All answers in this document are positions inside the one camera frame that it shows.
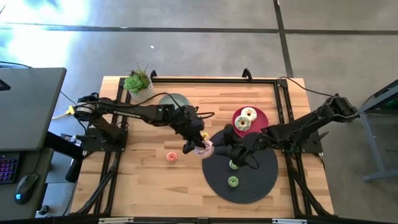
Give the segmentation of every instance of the black round mat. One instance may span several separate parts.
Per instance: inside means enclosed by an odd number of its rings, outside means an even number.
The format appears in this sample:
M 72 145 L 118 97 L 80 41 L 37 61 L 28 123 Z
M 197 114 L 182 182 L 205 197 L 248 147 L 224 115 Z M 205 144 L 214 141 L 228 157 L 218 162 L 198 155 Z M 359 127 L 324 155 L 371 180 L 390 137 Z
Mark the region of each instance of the black round mat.
M 218 144 L 223 138 L 223 131 L 219 131 L 210 141 Z M 202 160 L 201 164 L 207 183 L 220 197 L 234 203 L 252 203 L 264 198 L 274 187 L 278 177 L 278 160 L 273 149 L 253 154 L 259 163 L 257 170 L 249 166 L 232 170 L 230 159 L 216 154 L 219 149 L 215 147 L 213 155 Z M 232 175 L 239 179 L 239 185 L 235 188 L 228 185 L 228 178 Z

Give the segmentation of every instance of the pink donut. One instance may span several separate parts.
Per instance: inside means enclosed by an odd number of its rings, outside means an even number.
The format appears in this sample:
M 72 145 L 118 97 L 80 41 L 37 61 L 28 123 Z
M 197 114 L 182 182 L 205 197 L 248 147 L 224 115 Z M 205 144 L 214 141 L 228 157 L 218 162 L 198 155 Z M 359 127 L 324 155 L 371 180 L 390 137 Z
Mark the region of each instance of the pink donut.
M 175 162 L 177 160 L 177 153 L 175 153 L 175 152 L 167 153 L 166 159 L 169 162 Z

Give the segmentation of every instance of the cable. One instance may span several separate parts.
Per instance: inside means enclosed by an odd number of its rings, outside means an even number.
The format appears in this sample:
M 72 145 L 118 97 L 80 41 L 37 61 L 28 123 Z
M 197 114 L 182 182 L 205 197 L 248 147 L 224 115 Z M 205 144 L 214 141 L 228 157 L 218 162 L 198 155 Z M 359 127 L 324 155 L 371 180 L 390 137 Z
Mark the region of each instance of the cable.
M 362 106 L 365 105 L 365 103 L 367 103 L 367 102 L 372 98 L 372 96 L 374 96 L 374 95 L 369 96 L 369 97 L 365 100 L 365 102 L 363 102 Z
M 398 114 L 394 114 L 394 115 L 391 115 L 391 116 L 383 116 L 383 115 L 382 116 L 378 116 L 378 115 L 375 115 L 375 114 L 364 113 L 362 111 L 359 111 L 358 113 L 365 114 L 365 115 L 368 115 L 368 116 L 373 116 L 375 118 L 391 118 L 391 117 L 398 116 Z
M 66 97 L 69 101 L 71 101 L 74 105 L 77 105 L 77 103 L 75 103 L 73 100 L 71 100 L 66 94 L 64 94 L 62 91 L 60 91 L 61 94 Z
M 81 121 L 77 120 L 77 122 L 79 122 L 79 124 L 85 129 L 85 134 L 87 134 L 87 129 L 86 129 L 86 127 L 81 123 Z
M 216 113 L 214 113 L 214 112 L 197 113 L 197 115 L 204 115 L 204 114 L 210 114 L 210 115 L 209 116 L 205 116 L 205 117 L 200 117 L 200 119 L 210 118 L 210 117 L 214 116 L 214 114 L 216 114 Z
M 124 128 L 129 128 L 129 123 L 128 122 L 123 122 L 123 121 L 120 121 L 119 123 L 117 123 L 116 125 L 118 125 L 118 124 L 125 124 L 126 125 L 126 127 L 124 127 Z
M 262 135 L 261 137 L 265 137 L 265 138 L 268 138 L 268 139 L 271 139 L 271 140 L 273 140 L 276 144 L 278 144 L 279 145 L 279 147 L 281 148 L 281 149 L 283 149 L 284 151 L 286 151 L 286 149 L 283 147 L 283 145 L 281 145 L 281 143 L 279 142 L 279 141 L 276 141 L 276 139 L 274 139 L 273 137 L 271 137 L 271 136 L 269 136 L 269 135 Z
M 36 173 L 37 166 L 39 165 L 40 159 L 42 157 L 42 152 L 43 152 L 43 150 L 40 151 L 39 159 L 37 160 L 37 163 L 36 163 L 36 166 L 35 166 L 35 169 L 34 169 L 33 173 Z
M 300 88 L 302 88 L 305 91 L 309 91 L 309 92 L 316 93 L 316 94 L 323 95 L 323 96 L 334 97 L 333 95 L 330 95 L 330 94 L 327 94 L 327 93 L 321 93 L 321 92 L 318 92 L 318 91 L 315 91 L 315 90 L 310 90 L 310 89 L 304 88 L 302 85 L 298 84 L 296 81 L 294 81 L 293 79 L 291 79 L 289 77 L 280 77 L 280 78 L 287 78 L 288 80 L 296 83 L 296 85 L 298 85 Z
M 319 154 L 317 154 L 317 153 L 314 153 L 314 155 L 315 156 L 317 156 L 320 160 L 321 160 L 321 162 L 322 162 L 322 165 L 323 165 L 323 170 L 325 170 L 325 163 L 323 162 L 323 159 L 322 159 L 322 157 L 321 156 L 319 156 Z
M 68 113 L 61 114 L 60 116 L 55 116 L 55 117 L 53 117 L 51 119 L 59 119 L 59 118 L 62 118 L 63 116 L 66 116 L 66 115 L 68 115 Z
M 19 63 L 14 63 L 14 62 L 2 62 L 2 61 L 0 61 L 0 63 L 7 63 L 7 64 L 10 64 L 10 65 L 20 65 L 20 66 L 25 66 L 27 68 L 32 68 L 30 66 L 27 66 L 27 65 L 24 65 L 24 64 L 19 64 Z
M 69 205 L 70 205 L 70 203 L 72 202 L 72 198 L 73 198 L 73 189 L 75 189 L 76 185 L 77 185 L 77 181 L 76 181 L 75 184 L 73 185 L 72 192 L 71 192 L 71 194 L 70 194 L 70 198 L 69 198 L 69 202 L 68 202 L 67 208 L 66 208 L 65 211 L 62 213 L 62 216 L 65 216 L 65 214 L 66 214 L 67 211 L 68 211 Z
M 154 96 L 148 98 L 146 101 L 143 101 L 143 102 L 138 103 L 138 104 L 135 104 L 135 105 L 116 105 L 116 106 L 125 107 L 125 108 L 135 107 L 135 106 L 139 106 L 139 105 L 142 105 L 142 104 L 144 104 L 144 103 L 147 103 L 147 102 L 150 101 L 151 99 L 155 98 L 156 96 L 160 96 L 160 95 L 167 95 L 167 96 L 169 96 L 169 97 L 172 99 L 172 101 L 177 105 L 177 107 L 178 107 L 180 110 L 183 110 L 183 108 L 177 103 L 177 101 L 174 99 L 174 97 L 173 97 L 171 94 L 166 93 L 166 92 L 155 94 Z M 85 105 L 88 105 L 88 104 L 95 104 L 95 103 L 96 103 L 96 104 L 103 104 L 103 105 L 115 106 L 115 105 L 112 104 L 112 103 L 104 103 L 104 102 L 98 102 L 98 101 L 91 101 L 91 102 L 86 102 L 86 103 L 80 104 L 80 105 L 78 105 L 77 107 L 85 106 Z M 207 116 L 207 117 L 204 117 L 204 118 L 199 117 L 199 119 L 206 119 L 206 118 L 210 118 L 210 117 L 214 116 L 215 113 L 214 113 L 214 112 L 206 112 L 206 113 L 199 113 L 199 114 L 211 114 L 211 115 L 209 115 L 209 116 Z

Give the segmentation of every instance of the plant pot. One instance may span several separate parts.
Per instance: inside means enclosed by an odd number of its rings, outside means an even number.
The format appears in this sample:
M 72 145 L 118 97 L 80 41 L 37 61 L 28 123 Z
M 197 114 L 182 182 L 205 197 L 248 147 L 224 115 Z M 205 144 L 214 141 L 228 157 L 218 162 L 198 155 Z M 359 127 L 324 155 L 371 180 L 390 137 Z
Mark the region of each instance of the plant pot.
M 136 103 L 142 103 L 149 98 L 153 97 L 155 95 L 155 90 L 152 82 L 148 85 L 148 88 L 145 90 L 141 90 L 138 93 L 133 93 L 129 91 L 132 100 L 134 100 Z

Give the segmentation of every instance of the red plate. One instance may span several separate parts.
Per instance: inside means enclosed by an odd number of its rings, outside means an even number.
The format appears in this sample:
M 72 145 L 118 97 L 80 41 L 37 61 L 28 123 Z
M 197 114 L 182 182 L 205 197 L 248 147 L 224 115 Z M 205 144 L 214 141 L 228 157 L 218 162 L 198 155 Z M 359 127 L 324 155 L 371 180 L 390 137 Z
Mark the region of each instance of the red plate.
M 234 127 L 234 130 L 238 136 L 245 136 L 249 133 L 260 133 L 262 128 L 268 127 L 268 118 L 264 112 L 262 112 L 259 108 L 255 108 L 253 106 L 250 106 L 251 108 L 255 109 L 257 112 L 257 118 L 251 123 L 250 128 L 247 131 L 240 131 L 235 127 L 235 119 L 241 115 L 242 110 L 245 109 L 248 106 L 244 106 L 237 110 L 232 117 L 232 126 Z

